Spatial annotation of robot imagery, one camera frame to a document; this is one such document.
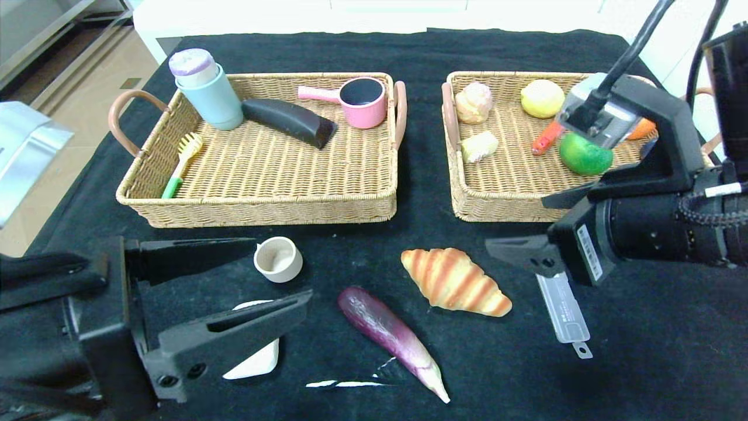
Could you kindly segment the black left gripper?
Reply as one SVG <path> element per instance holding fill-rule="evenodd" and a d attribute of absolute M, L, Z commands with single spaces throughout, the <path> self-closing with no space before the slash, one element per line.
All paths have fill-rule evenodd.
<path fill-rule="evenodd" d="M 157 398 L 185 403 L 215 387 L 304 322 L 313 290 L 170 327 L 142 362 L 143 313 L 128 271 L 155 286 L 250 256 L 256 245 L 254 237 L 113 237 L 91 255 L 2 256 L 2 402 L 136 420 Z"/>

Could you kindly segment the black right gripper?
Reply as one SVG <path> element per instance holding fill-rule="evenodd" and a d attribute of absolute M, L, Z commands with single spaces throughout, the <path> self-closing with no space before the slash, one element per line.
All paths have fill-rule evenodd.
<path fill-rule="evenodd" d="M 687 225 L 677 213 L 678 194 L 587 199 L 596 182 L 545 195 L 547 209 L 571 209 L 546 235 L 488 238 L 489 256 L 513 267 L 555 277 L 568 272 L 598 285 L 625 260 L 688 261 Z"/>

